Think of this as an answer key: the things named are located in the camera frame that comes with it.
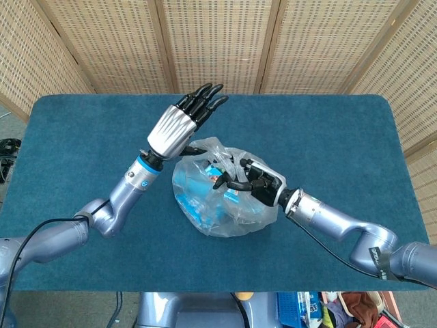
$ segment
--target black cable bundle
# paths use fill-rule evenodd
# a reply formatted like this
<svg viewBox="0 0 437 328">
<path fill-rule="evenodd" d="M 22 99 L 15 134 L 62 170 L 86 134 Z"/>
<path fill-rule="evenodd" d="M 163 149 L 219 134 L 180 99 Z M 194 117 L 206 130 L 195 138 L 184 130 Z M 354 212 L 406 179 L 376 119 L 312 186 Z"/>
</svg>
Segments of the black cable bundle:
<svg viewBox="0 0 437 328">
<path fill-rule="evenodd" d="M 9 138 L 0 140 L 0 184 L 6 182 L 6 177 L 15 162 L 16 153 L 20 146 L 21 140 L 19 139 Z"/>
</svg>

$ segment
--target table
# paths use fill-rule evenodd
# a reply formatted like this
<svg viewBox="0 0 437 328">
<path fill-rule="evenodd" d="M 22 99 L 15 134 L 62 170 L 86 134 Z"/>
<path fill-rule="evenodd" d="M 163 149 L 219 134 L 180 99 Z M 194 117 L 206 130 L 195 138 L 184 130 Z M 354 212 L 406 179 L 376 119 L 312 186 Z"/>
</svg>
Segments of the table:
<svg viewBox="0 0 437 328">
<path fill-rule="evenodd" d="M 2 236 L 22 236 L 45 219 L 69 217 L 111 189 L 147 149 L 147 136 L 180 95 L 56 95 L 35 104 L 0 216 Z M 362 96 L 231 95 L 193 139 L 263 158 L 306 192 L 362 220 L 381 223 L 400 243 L 427 241 L 385 99 Z M 81 249 L 30 264 L 19 290 L 278 291 L 403 290 L 352 271 L 280 213 L 238 238 L 199 233 L 176 204 L 175 161 L 131 211 L 122 232 L 91 231 Z M 344 258 L 358 236 L 336 243 Z"/>
</svg>

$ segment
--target red object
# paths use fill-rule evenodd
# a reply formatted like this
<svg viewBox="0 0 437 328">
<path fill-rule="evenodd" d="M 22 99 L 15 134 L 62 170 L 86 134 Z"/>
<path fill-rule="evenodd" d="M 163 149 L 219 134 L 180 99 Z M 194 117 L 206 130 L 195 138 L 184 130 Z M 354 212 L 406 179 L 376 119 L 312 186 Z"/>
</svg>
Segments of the red object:
<svg viewBox="0 0 437 328">
<path fill-rule="evenodd" d="M 375 328 L 397 328 L 397 325 L 392 323 L 387 317 L 381 316 L 380 320 L 376 323 Z"/>
</svg>

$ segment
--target black cable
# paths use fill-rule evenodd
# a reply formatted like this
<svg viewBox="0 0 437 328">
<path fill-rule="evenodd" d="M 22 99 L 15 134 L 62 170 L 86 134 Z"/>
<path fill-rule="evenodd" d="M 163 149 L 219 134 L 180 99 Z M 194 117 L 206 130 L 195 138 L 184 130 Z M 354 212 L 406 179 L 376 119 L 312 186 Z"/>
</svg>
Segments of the black cable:
<svg viewBox="0 0 437 328">
<path fill-rule="evenodd" d="M 347 267 L 350 267 L 351 269 L 362 273 L 363 275 L 367 275 L 369 277 L 372 278 L 378 278 L 379 276 L 374 275 L 373 273 L 368 273 L 364 270 L 361 270 L 360 268 L 357 268 L 356 266 L 354 266 L 353 264 L 350 264 L 349 262 L 345 261 L 344 259 L 342 259 L 340 256 L 338 256 L 336 253 L 334 253 L 333 251 L 331 251 L 325 244 L 323 244 L 323 242 L 321 242 L 316 236 L 314 236 L 312 233 L 310 233 L 310 231 L 308 231 L 308 229 L 306 229 L 306 227 L 304 227 L 303 225 L 301 225 L 299 222 L 297 222 L 295 219 L 293 219 L 292 217 L 288 217 L 288 219 L 290 221 L 292 221 L 293 223 L 295 223 L 300 229 L 302 229 L 303 231 L 305 231 L 308 236 L 310 236 L 317 244 L 319 244 L 320 246 L 322 246 L 324 248 L 325 251 L 327 251 L 330 255 L 334 256 L 338 261 L 340 261 L 341 263 L 343 263 L 344 265 L 346 265 Z"/>
<path fill-rule="evenodd" d="M 12 260 L 11 268 L 9 270 L 8 279 L 6 281 L 6 289 L 5 289 L 5 298 L 3 300 L 3 308 L 1 309 L 1 316 L 0 316 L 0 327 L 3 326 L 3 322 L 5 320 L 6 315 L 6 309 L 8 308 L 8 302 L 11 295 L 11 289 L 12 289 L 12 278 L 14 276 L 14 271 L 16 264 L 19 260 L 21 260 L 20 255 L 23 252 L 23 249 L 27 245 L 27 243 L 30 241 L 30 239 L 33 237 L 36 232 L 38 232 L 39 229 L 44 227 L 47 224 L 53 223 L 53 222 L 77 222 L 77 221 L 86 221 L 88 223 L 88 218 L 83 215 L 78 215 L 73 218 L 67 218 L 67 219 L 49 219 L 46 220 L 36 226 L 30 234 L 27 235 L 26 239 L 23 241 L 23 243 L 18 248 L 18 251 L 15 254 L 14 259 Z"/>
<path fill-rule="evenodd" d="M 138 316 L 135 318 L 135 321 L 134 321 L 134 323 L 132 324 L 132 327 L 131 327 L 131 328 L 136 328 L 136 326 L 137 326 L 137 321 L 138 321 Z"/>
<path fill-rule="evenodd" d="M 251 325 L 249 323 L 249 318 L 247 317 L 247 312 L 243 304 L 241 304 L 241 301 L 237 298 L 237 296 L 235 296 L 234 293 L 231 292 L 231 296 L 234 299 L 235 303 L 237 303 L 238 309 L 241 312 L 241 316 L 243 317 L 243 321 L 244 321 L 244 328 L 251 328 Z"/>
<path fill-rule="evenodd" d="M 115 322 L 115 319 L 120 314 L 120 311 L 122 310 L 123 306 L 123 293 L 122 292 L 116 292 L 117 297 L 117 305 L 115 306 L 114 313 L 112 314 L 112 317 L 109 319 L 107 328 L 111 328 Z"/>
<path fill-rule="evenodd" d="M 97 207 L 95 210 L 91 212 L 91 215 L 95 215 L 103 206 L 109 203 L 109 200 L 104 201 L 99 207 Z"/>
</svg>

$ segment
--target woven screen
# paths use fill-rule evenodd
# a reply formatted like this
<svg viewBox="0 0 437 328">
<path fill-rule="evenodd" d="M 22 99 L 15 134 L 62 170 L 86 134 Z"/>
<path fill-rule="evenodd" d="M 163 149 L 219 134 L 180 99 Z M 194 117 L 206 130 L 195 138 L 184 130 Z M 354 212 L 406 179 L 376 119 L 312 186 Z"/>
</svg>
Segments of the woven screen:
<svg viewBox="0 0 437 328">
<path fill-rule="evenodd" d="M 429 241 L 437 244 L 437 150 L 408 166 Z"/>
<path fill-rule="evenodd" d="M 437 1 L 420 1 L 354 93 L 381 94 L 404 150 L 437 130 Z"/>
<path fill-rule="evenodd" d="M 253 93 L 271 0 L 163 1 L 179 90 Z"/>
<path fill-rule="evenodd" d="M 41 4 L 61 27 L 98 92 L 169 92 L 148 1 Z"/>
<path fill-rule="evenodd" d="M 337 93 L 397 3 L 288 1 L 262 92 Z"/>
<path fill-rule="evenodd" d="M 0 96 L 25 116 L 42 95 L 94 90 L 28 0 L 0 0 Z"/>
</svg>

